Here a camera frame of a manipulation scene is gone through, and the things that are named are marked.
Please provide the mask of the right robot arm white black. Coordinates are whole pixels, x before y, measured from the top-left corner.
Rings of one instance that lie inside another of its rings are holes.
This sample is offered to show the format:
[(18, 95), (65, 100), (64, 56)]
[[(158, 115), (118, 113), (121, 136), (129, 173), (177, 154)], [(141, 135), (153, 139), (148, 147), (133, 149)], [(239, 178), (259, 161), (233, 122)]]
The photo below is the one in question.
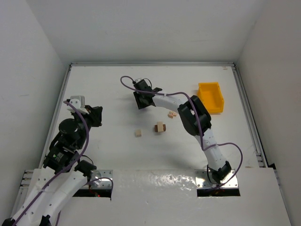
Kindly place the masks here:
[(211, 130), (211, 116), (201, 100), (184, 92), (165, 93), (161, 88), (152, 89), (144, 79), (133, 81), (134, 97), (138, 108), (163, 107), (176, 112), (184, 129), (192, 135), (204, 151), (212, 179), (220, 184), (231, 172), (230, 163), (221, 153)]

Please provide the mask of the light wood cube block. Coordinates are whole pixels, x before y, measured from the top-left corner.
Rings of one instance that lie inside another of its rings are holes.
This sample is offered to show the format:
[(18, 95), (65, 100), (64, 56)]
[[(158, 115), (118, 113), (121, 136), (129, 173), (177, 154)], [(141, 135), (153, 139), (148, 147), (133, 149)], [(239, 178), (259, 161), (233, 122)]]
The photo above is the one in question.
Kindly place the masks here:
[(141, 129), (136, 129), (135, 130), (135, 136), (136, 137), (141, 137), (142, 136), (142, 130)]

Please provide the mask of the dark brown wood block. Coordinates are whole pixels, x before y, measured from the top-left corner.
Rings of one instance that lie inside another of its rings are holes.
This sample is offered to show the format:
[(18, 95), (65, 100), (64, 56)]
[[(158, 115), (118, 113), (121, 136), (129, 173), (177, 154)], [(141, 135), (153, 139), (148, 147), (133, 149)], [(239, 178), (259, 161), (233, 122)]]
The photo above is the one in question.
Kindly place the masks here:
[(154, 126), (154, 131), (157, 132), (157, 125)]

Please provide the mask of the light wood rectangular block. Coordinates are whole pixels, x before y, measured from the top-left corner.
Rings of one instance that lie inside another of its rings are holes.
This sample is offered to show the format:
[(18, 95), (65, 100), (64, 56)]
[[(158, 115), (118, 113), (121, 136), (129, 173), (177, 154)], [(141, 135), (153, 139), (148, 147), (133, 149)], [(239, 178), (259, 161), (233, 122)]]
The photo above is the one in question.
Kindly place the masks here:
[(157, 122), (157, 132), (164, 132), (164, 124), (162, 121)]

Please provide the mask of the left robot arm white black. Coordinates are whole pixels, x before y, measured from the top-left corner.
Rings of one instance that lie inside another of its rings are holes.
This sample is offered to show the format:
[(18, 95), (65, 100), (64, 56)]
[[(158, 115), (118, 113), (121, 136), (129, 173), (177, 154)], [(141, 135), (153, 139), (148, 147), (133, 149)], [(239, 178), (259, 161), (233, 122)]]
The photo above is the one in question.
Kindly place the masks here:
[(72, 118), (59, 124), (59, 131), (50, 144), (38, 179), (23, 205), (4, 226), (54, 226), (60, 212), (73, 195), (91, 179), (96, 166), (81, 160), (92, 127), (102, 125), (101, 106), (83, 108), (69, 103)]

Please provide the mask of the patterned small wood block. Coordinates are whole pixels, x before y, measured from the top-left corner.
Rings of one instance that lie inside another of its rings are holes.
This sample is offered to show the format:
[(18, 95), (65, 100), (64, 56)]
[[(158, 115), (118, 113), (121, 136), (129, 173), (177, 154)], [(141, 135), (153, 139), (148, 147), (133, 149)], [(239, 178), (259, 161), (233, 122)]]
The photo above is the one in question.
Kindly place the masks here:
[(176, 116), (177, 116), (177, 113), (175, 113), (175, 112), (170, 111), (170, 112), (168, 113), (168, 117), (169, 117), (169, 118), (174, 118), (174, 117), (176, 117)]

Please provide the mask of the yellow plastic bin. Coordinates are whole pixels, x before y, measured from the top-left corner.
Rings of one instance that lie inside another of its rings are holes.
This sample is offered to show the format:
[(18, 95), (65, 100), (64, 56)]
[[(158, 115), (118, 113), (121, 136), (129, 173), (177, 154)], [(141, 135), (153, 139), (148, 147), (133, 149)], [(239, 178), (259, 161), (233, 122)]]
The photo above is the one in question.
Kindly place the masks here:
[(218, 82), (199, 83), (197, 96), (210, 114), (223, 112), (224, 99)]

